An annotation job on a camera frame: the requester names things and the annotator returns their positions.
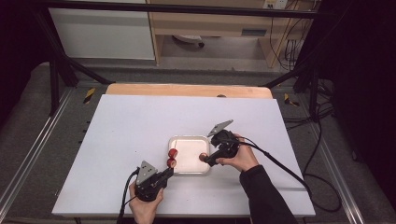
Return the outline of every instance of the person's left hand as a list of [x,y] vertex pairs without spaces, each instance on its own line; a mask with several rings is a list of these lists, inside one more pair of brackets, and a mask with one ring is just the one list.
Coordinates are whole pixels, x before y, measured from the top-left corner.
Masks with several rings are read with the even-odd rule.
[[[131,198],[135,196],[134,195],[135,182],[136,181],[134,181],[134,183],[132,183],[129,186],[129,192]],[[163,200],[163,189],[160,189],[160,191],[157,194],[157,198],[152,202],[146,203],[141,201],[137,197],[131,200],[129,202],[129,207],[134,213],[134,220],[138,224],[152,224],[155,218],[155,214],[157,212],[157,206],[162,200]]]

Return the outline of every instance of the small red toy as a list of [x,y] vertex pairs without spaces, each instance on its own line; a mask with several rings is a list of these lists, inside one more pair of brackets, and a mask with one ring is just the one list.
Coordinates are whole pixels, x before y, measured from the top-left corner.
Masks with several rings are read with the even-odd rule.
[[199,155],[199,160],[200,161],[205,161],[205,158],[207,157],[207,154],[206,153],[201,153],[200,155]]
[[169,158],[174,159],[177,156],[177,149],[175,148],[169,149],[168,156]]
[[177,164],[177,162],[175,159],[168,159],[168,161],[166,162],[166,165],[169,168],[175,168],[176,164]]

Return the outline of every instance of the white plate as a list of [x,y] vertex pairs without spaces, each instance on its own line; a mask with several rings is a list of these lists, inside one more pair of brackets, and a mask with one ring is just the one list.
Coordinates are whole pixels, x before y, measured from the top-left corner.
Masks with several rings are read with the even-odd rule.
[[209,141],[205,136],[173,136],[169,140],[171,148],[177,149],[175,175],[204,175],[209,170],[209,165],[199,160],[201,153],[209,155]]

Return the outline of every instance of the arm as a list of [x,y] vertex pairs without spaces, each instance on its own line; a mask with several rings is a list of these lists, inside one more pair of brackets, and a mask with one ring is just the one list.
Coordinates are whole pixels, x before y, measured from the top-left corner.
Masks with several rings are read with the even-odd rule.
[[297,223],[250,147],[240,145],[235,157],[219,158],[216,162],[231,165],[241,172],[239,180],[249,198],[250,215],[254,224]]
[[248,203],[253,223],[297,223],[262,165],[242,172],[239,180],[249,198]]
[[134,220],[138,224],[151,224],[154,221],[157,206],[163,200],[163,189],[160,189],[154,201],[146,203],[135,197],[134,185],[135,181],[129,186],[129,193],[132,198],[129,202],[129,207],[134,214]]

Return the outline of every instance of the metal bar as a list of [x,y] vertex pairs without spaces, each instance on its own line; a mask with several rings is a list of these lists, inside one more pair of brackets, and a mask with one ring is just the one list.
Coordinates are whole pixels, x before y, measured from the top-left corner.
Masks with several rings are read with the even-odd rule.
[[[297,96],[299,98],[300,105],[302,106],[305,114],[309,117],[308,102],[306,98],[304,96],[301,96],[300,94],[297,94]],[[318,125],[316,123],[311,122],[311,128],[316,139],[318,139],[318,132],[319,132]],[[349,219],[349,222],[352,224],[363,224],[364,219],[361,215],[361,211],[359,210],[359,207],[356,205],[352,193],[350,192],[349,187],[347,186],[347,182],[345,181],[340,169],[338,168],[338,165],[335,162],[334,157],[332,156],[332,153],[323,136],[320,141],[319,152],[326,165],[327,170],[329,171],[334,186],[338,189],[340,193],[341,199],[343,201],[344,210]]]
[[73,59],[69,58],[67,55],[64,54],[64,59],[69,62],[69,64],[71,64],[73,67],[75,67],[78,71],[84,73],[85,75],[87,75],[88,77],[91,77],[95,80],[97,80],[98,82],[102,83],[102,84],[112,84],[115,83],[115,81],[110,81],[107,80],[103,77],[100,77],[99,75],[97,75],[96,73],[94,73],[93,71],[91,71],[90,69],[84,67],[83,65],[77,63],[76,61],[74,61]]
[[49,74],[50,74],[50,112],[49,115],[53,116],[56,109],[59,107],[59,80],[58,68],[55,60],[49,61]]
[[111,11],[143,11],[143,12],[172,12],[192,14],[235,15],[273,18],[301,18],[301,19],[335,19],[336,15],[327,12],[295,11],[282,9],[258,9],[242,7],[204,7],[182,6],[163,4],[137,4],[137,3],[110,3],[110,2],[87,2],[87,1],[58,1],[58,0],[35,0],[34,4],[42,7],[111,10]]
[[43,32],[44,37],[46,37],[49,47],[51,48],[51,53],[53,53],[53,59],[56,62],[57,71],[59,75],[64,80],[66,86],[76,86],[78,84],[78,79],[76,74],[71,69],[70,65],[65,63],[63,59],[62,52],[64,52],[63,48],[58,43],[57,39],[54,36],[54,33],[51,31],[49,25],[43,13],[40,10],[36,10],[35,8],[31,7],[30,11],[37,22],[37,25]]
[[61,103],[58,110],[52,117],[49,117],[37,139],[33,143],[29,152],[27,153],[25,159],[23,160],[20,168],[17,173],[14,175],[10,183],[8,184],[5,192],[0,198],[0,223],[6,217],[6,214],[17,197],[18,192],[20,191],[24,181],[32,170],[35,161],[40,155],[41,150],[46,144],[47,140],[50,137],[50,134],[55,127],[56,123],[59,120],[59,117],[64,112],[64,109],[68,103],[68,100],[71,94],[74,92],[74,88],[66,88],[64,94],[61,98]]
[[273,87],[279,85],[280,83],[292,78],[292,77],[297,77],[299,76],[304,70],[306,66],[302,64],[301,66],[295,67],[293,70],[289,71],[287,74],[278,77],[266,84],[260,85],[259,87],[266,87],[268,89],[272,89]]

